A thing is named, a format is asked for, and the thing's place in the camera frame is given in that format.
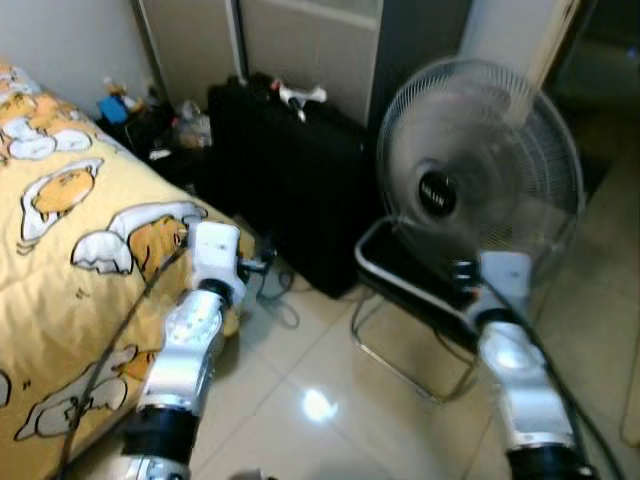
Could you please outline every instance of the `black cable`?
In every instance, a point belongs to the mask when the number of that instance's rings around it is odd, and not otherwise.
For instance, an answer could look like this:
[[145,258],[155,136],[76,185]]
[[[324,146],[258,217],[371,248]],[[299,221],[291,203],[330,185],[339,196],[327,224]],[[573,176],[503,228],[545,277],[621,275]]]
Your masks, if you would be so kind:
[[[611,451],[611,448],[607,444],[607,441],[603,437],[602,433],[600,433],[600,431],[598,430],[598,427],[596,426],[594,421],[589,417],[589,415],[587,415],[584,408],[580,405],[580,403],[578,402],[576,397],[573,395],[571,390],[569,390],[569,387],[567,387],[557,367],[553,363],[551,356],[545,350],[540,336],[529,324],[529,321],[525,318],[525,316],[522,313],[520,313],[520,311],[514,305],[512,305],[511,302],[509,302],[509,300],[506,299],[504,295],[502,295],[502,293],[497,288],[495,288],[491,284],[491,282],[489,282],[486,278],[482,276],[480,277],[480,279],[482,283],[491,291],[491,293],[495,295],[495,297],[500,301],[500,303],[502,303],[505,307],[507,307],[511,311],[514,318],[518,321],[519,326],[524,329],[524,331],[529,336],[531,342],[540,351],[540,353],[545,359],[545,364],[546,364],[545,368],[549,373],[549,376],[551,377],[553,382],[558,387],[558,390],[560,391],[560,395],[562,395],[562,397],[564,398],[564,401],[568,404],[569,411],[571,411],[571,409],[575,409],[577,416],[580,417],[580,419],[584,422],[587,429],[595,439],[598,445],[598,448],[604,454],[605,459],[609,465],[610,471],[614,475],[614,478],[616,480],[625,480],[624,474],[622,473],[622,468],[620,467],[620,464],[618,463],[618,460],[616,459],[615,455]],[[578,452],[578,455],[581,457],[581,461],[586,463],[587,453],[586,453],[586,448],[584,447],[584,442],[580,436],[579,426],[572,425],[572,427],[575,428],[576,450]]]
[[[278,283],[282,290],[275,295],[266,295],[264,293],[264,289],[267,283],[267,275],[269,274],[269,270],[262,274],[262,279],[260,280],[260,287],[258,288],[258,292],[256,293],[256,300],[262,305],[262,307],[271,315],[271,317],[276,320],[278,323],[282,325],[282,327],[287,330],[295,330],[300,326],[300,314],[289,305],[287,302],[283,301],[282,298],[289,292],[306,292],[310,291],[310,289],[300,289],[294,290],[293,280],[294,274],[286,271],[282,271],[278,274]],[[293,322],[289,323],[287,320],[282,317],[279,318],[278,314],[280,313],[277,309],[282,308],[285,310],[289,310],[291,315],[293,316]]]
[[451,354],[451,356],[453,356],[453,358],[455,358],[456,360],[464,363],[465,365],[471,365],[473,363],[473,360],[471,360],[469,358],[464,358],[463,355],[461,355],[460,353],[456,352],[453,349],[453,347],[444,339],[444,337],[442,336],[442,334],[439,331],[434,330],[433,334],[436,337],[436,340],[438,341],[440,346],[442,346],[442,348],[444,348],[447,352],[449,352]]
[[[366,302],[368,300],[371,300],[375,296],[376,296],[376,292],[369,288],[368,292],[365,292],[364,301]],[[362,301],[362,299],[361,298],[342,297],[338,301],[342,302],[342,303],[358,303],[358,302]]]
[[89,395],[91,395],[91,391],[93,390],[93,387],[95,387],[95,384],[98,380],[98,376],[100,375],[100,372],[102,371],[107,360],[115,350],[116,343],[118,342],[118,340],[120,340],[120,337],[122,336],[124,331],[127,329],[129,324],[131,323],[131,320],[133,319],[133,316],[136,314],[138,308],[142,304],[142,301],[149,295],[149,293],[151,293],[151,290],[153,290],[153,287],[156,285],[156,283],[158,283],[158,280],[160,279],[162,274],[166,272],[167,269],[171,265],[173,265],[184,254],[184,252],[186,251],[186,248],[185,248],[186,245],[187,245],[187,239],[185,237],[182,243],[178,245],[178,248],[176,249],[176,251],[173,252],[162,263],[162,265],[155,272],[153,277],[151,277],[151,280],[149,281],[149,283],[147,283],[144,290],[142,290],[142,293],[140,293],[136,301],[133,303],[133,305],[127,312],[127,315],[124,318],[124,320],[120,323],[120,325],[114,332],[113,336],[111,337],[111,340],[103,350],[102,355],[100,356],[100,359],[96,362],[95,368],[91,374],[91,377],[89,378],[89,381],[87,382],[87,385],[85,386],[84,391],[80,396],[80,401],[78,402],[78,406],[76,408],[76,412],[73,417],[73,420],[71,421],[70,428],[65,434],[64,443],[62,445],[62,453],[60,454],[60,462],[58,463],[57,472],[53,477],[56,480],[64,480],[65,475],[67,474],[67,467],[68,467],[69,459],[71,456],[71,446],[73,445],[73,439],[75,438],[76,431],[78,429],[78,426],[80,425],[82,414],[85,411],[87,404],[89,403]]
[[[637,359],[640,358],[640,329],[638,330],[638,333],[636,333],[636,348],[633,351],[633,356],[631,358]],[[629,407],[631,405],[631,399],[633,398],[633,389],[634,389],[634,375],[636,369],[633,368],[631,370],[631,376],[629,378],[629,385],[627,386],[627,395],[626,395],[626,401],[624,402],[624,413],[623,416],[626,416],[629,413]],[[618,427],[618,439],[624,443],[626,446],[634,448],[635,446],[632,445],[628,439],[625,438],[624,435],[624,426],[625,426],[625,422],[621,421],[620,425]]]

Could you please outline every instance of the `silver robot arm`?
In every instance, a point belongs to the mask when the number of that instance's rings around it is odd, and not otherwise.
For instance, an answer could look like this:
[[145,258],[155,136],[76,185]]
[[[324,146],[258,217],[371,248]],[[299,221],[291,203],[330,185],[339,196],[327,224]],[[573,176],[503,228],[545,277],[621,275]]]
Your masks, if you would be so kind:
[[[522,312],[528,307],[530,271],[526,255],[488,252],[480,258],[482,278]],[[513,478],[597,478],[577,455],[571,422],[544,356],[513,312],[483,285],[466,319],[479,334],[480,376],[499,413]]]
[[[203,222],[189,229],[191,291],[167,316],[165,344],[142,388],[111,480],[188,480],[189,461],[224,344],[223,318],[245,294],[238,276],[237,227]],[[247,262],[248,270],[264,267]],[[261,472],[247,479],[264,478]]]

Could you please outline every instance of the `white cartoon figure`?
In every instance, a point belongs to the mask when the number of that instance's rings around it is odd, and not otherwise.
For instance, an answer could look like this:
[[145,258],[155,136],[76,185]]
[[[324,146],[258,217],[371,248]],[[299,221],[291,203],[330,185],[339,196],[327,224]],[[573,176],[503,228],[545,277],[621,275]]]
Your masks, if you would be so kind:
[[83,130],[91,130],[70,104],[49,94],[27,96],[11,94],[0,103],[2,133],[10,140],[8,152],[19,160],[42,160],[53,152],[77,152],[88,149],[92,142]]
[[[115,411],[127,398],[127,382],[120,378],[126,365],[137,353],[135,345],[111,354],[98,375],[95,387],[89,395],[88,410],[108,408]],[[73,382],[64,388],[45,397],[33,406],[24,425],[15,435],[15,440],[25,440],[33,435],[52,437],[61,435],[71,427],[84,389],[89,382],[96,363],[89,367]]]
[[4,140],[4,135],[0,132],[0,167],[4,167],[7,164],[7,157],[9,152],[7,151],[7,144]]
[[69,163],[27,187],[21,199],[22,249],[28,253],[47,231],[91,193],[101,158],[87,158]]
[[193,202],[128,208],[117,214],[106,230],[82,237],[71,253],[71,263],[98,273],[122,275],[129,275],[135,263],[148,282],[176,251],[187,226],[206,216],[207,211]]
[[0,103],[13,93],[40,93],[40,86],[19,67],[0,65]]
[[11,380],[0,370],[0,408],[6,407],[11,397]]

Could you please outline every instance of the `black suitcase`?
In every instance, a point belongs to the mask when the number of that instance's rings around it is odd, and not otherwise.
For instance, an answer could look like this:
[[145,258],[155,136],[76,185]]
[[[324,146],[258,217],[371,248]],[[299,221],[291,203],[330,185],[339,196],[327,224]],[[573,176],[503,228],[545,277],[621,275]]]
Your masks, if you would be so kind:
[[306,122],[256,74],[208,94],[220,202],[261,235],[314,287],[339,297],[356,281],[354,246],[377,211],[365,130],[326,104]]

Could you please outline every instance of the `bed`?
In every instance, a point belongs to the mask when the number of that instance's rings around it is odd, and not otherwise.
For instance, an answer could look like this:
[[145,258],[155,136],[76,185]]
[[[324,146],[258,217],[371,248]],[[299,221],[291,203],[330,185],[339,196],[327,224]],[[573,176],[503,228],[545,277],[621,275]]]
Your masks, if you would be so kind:
[[[116,325],[197,221],[231,220],[176,189],[72,104],[0,64],[2,478],[53,473],[79,396]],[[253,239],[242,231],[240,252]],[[135,404],[188,256],[146,299],[91,392],[74,454]],[[237,329],[225,319],[225,334]]]

